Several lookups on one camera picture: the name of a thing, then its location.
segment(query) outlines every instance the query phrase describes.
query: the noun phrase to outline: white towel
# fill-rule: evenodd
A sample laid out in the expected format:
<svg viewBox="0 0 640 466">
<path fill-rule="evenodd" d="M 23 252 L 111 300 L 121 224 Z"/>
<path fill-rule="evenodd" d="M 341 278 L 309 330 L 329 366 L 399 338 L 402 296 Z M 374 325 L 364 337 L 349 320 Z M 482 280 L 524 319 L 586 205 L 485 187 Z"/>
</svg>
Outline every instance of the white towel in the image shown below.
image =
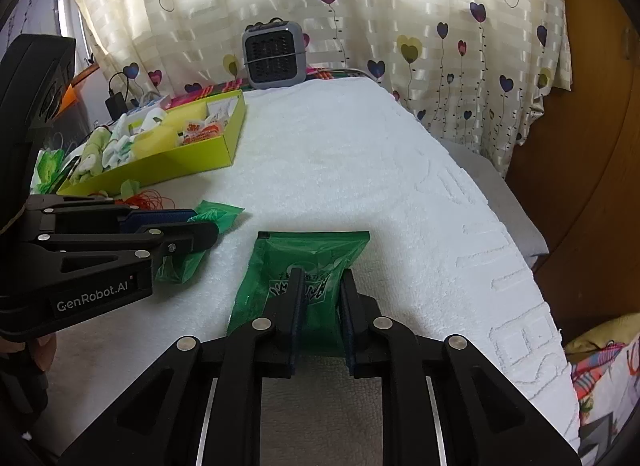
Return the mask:
<svg viewBox="0 0 640 466">
<path fill-rule="evenodd" d="M 182 335 L 225 334 L 258 230 L 351 231 L 353 266 L 385 315 L 436 339 L 466 335 L 574 447 L 577 398 L 531 271 L 474 182 L 374 82 L 309 81 L 245 94 L 234 165 L 152 186 L 177 207 L 246 208 L 184 286 L 59 334 L 40 434 L 56 452 Z M 265 380 L 262 464 L 380 464 L 380 383 L 302 358 Z"/>
</svg>

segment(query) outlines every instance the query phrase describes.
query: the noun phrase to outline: gray fan heater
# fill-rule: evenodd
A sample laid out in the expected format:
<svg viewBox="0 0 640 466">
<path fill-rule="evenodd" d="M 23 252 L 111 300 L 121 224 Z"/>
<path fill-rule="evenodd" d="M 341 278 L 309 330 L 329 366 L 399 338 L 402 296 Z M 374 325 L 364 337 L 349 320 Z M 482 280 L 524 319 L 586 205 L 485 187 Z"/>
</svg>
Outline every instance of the gray fan heater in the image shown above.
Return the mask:
<svg viewBox="0 0 640 466">
<path fill-rule="evenodd" d="M 305 39 L 295 22 L 248 27 L 242 35 L 242 51 L 254 88 L 292 86 L 306 78 Z"/>
</svg>

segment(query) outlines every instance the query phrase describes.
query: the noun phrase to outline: white patterned curtain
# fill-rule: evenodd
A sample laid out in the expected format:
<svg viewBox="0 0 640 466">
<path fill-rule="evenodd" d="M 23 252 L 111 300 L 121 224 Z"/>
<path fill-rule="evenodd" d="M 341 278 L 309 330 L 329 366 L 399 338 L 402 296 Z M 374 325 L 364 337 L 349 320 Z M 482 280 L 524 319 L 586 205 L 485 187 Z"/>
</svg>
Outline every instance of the white patterned curtain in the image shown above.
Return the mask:
<svg viewBox="0 0 640 466">
<path fill-rule="evenodd" d="M 503 174 L 542 96 L 570 85 L 564 0 L 77 1 L 100 67 L 124 69 L 136 95 L 241 76 L 245 27 L 293 20 L 309 65 L 368 71 L 432 135 Z"/>
</svg>

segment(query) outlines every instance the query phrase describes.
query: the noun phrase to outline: hand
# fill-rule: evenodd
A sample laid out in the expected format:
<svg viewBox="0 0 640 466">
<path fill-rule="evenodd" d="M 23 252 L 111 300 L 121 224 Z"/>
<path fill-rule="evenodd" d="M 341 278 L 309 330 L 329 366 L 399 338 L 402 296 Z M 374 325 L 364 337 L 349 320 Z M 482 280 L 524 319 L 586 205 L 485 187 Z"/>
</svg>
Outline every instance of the hand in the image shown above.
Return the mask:
<svg viewBox="0 0 640 466">
<path fill-rule="evenodd" d="M 40 370 L 47 372 L 47 370 L 51 368 L 53 357 L 56 355 L 56 348 L 58 346 L 55 333 L 31 340 L 28 343 L 14 343 L 13 341 L 0 338 L 0 353 L 13 354 L 20 352 L 23 351 L 27 345 L 29 346 L 29 351 L 34 363 L 36 363 Z"/>
</svg>

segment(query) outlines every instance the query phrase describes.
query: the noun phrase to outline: yellow-green box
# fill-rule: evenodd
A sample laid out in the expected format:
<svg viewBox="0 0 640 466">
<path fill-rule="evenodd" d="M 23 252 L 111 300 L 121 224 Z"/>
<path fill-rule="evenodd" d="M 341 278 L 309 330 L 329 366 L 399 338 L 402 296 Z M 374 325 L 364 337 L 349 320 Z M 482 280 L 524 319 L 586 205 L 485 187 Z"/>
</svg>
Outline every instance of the yellow-green box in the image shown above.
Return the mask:
<svg viewBox="0 0 640 466">
<path fill-rule="evenodd" d="M 204 120 L 207 117 L 208 102 L 230 97 L 237 97 L 238 102 L 222 135 L 206 141 L 178 146 L 172 150 L 118 166 L 76 185 L 72 185 L 67 180 L 60 187 L 58 194 L 85 196 L 106 191 L 110 197 L 113 197 L 120 194 L 120 186 L 127 179 L 138 181 L 141 186 L 149 186 L 192 173 L 231 166 L 246 115 L 242 90 L 233 90 L 189 102 L 168 110 L 167 114 L 172 119 L 178 120 L 182 118 L 187 121 Z"/>
</svg>

